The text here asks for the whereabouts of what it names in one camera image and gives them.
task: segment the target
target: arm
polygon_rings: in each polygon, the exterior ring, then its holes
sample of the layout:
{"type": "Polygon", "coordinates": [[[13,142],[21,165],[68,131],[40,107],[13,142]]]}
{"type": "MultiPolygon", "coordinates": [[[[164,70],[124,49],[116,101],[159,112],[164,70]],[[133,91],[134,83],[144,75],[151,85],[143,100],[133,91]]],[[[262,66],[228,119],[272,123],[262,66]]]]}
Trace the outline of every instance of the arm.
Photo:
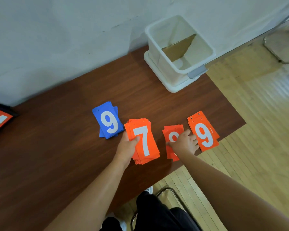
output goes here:
{"type": "Polygon", "coordinates": [[[289,230],[289,219],[240,183],[198,157],[195,135],[184,131],[172,148],[207,197],[225,227],[231,230],[289,230]]]}
{"type": "Polygon", "coordinates": [[[136,137],[130,142],[124,132],[112,162],[45,231],[99,230],[138,141],[136,137]]]}

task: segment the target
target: leg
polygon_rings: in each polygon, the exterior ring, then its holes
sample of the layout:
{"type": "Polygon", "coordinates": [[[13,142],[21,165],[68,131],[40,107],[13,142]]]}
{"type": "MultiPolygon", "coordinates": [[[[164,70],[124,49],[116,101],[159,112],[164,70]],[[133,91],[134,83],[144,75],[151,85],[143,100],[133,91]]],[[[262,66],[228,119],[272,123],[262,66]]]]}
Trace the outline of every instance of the leg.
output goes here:
{"type": "Polygon", "coordinates": [[[166,205],[155,196],[143,191],[137,198],[135,230],[181,230],[181,225],[166,205]]]}
{"type": "Polygon", "coordinates": [[[100,231],[122,231],[120,222],[115,217],[107,217],[100,231]]]}
{"type": "Polygon", "coordinates": [[[198,227],[197,224],[195,224],[195,222],[192,220],[189,214],[187,214],[186,211],[182,210],[181,208],[171,208],[170,211],[180,222],[183,229],[192,231],[202,231],[202,229],[198,227]]]}

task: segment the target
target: white plastic bin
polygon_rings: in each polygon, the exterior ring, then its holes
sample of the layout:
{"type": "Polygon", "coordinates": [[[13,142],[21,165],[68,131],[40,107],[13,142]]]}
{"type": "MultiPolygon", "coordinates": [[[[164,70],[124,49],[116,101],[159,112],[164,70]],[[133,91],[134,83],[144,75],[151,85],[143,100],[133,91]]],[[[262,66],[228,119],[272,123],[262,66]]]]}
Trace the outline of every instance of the white plastic bin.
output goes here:
{"type": "Polygon", "coordinates": [[[204,65],[215,56],[213,47],[181,15],[152,23],[145,32],[149,39],[147,57],[161,72],[164,81],[158,77],[171,92],[198,79],[207,71],[204,65]]]}

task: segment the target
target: white wall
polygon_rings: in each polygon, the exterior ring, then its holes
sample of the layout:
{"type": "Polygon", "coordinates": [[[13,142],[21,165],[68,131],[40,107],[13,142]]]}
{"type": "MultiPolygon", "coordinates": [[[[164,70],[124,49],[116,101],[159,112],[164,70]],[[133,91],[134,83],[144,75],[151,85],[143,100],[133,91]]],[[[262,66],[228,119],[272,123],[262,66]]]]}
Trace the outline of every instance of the white wall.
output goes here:
{"type": "Polygon", "coordinates": [[[273,27],[288,3],[0,0],[0,103],[19,104],[145,45],[145,27],[162,17],[184,15],[218,57],[273,27]]]}

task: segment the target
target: wooden floor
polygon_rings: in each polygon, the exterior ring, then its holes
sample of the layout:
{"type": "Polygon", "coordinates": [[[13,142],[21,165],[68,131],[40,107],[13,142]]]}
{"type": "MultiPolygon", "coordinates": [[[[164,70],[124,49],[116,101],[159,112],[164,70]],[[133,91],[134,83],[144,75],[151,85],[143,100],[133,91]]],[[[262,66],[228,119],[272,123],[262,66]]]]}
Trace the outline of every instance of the wooden floor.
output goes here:
{"type": "MultiPolygon", "coordinates": [[[[208,75],[246,125],[199,158],[258,194],[289,217],[289,65],[282,65],[253,40],[208,64],[208,75]]],[[[173,187],[203,230],[226,230],[184,166],[154,185],[173,187]]],[[[179,206],[172,194],[162,195],[179,206]]],[[[135,199],[115,214],[128,223],[135,199]]]]}

